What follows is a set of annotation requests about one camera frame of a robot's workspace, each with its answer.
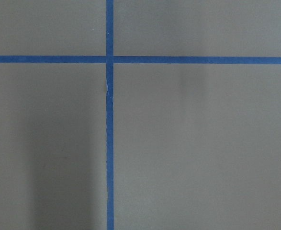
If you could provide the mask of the blue tape line vertical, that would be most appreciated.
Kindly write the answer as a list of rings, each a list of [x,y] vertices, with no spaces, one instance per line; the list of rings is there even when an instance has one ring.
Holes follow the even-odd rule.
[[[113,175],[113,1],[106,1],[106,176],[107,229],[114,229]]]

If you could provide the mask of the blue tape line horizontal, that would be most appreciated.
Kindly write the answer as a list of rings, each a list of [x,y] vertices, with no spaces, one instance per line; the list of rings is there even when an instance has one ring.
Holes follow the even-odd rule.
[[[0,56],[0,63],[107,63],[115,64],[272,64],[281,57],[200,57],[200,56]]]

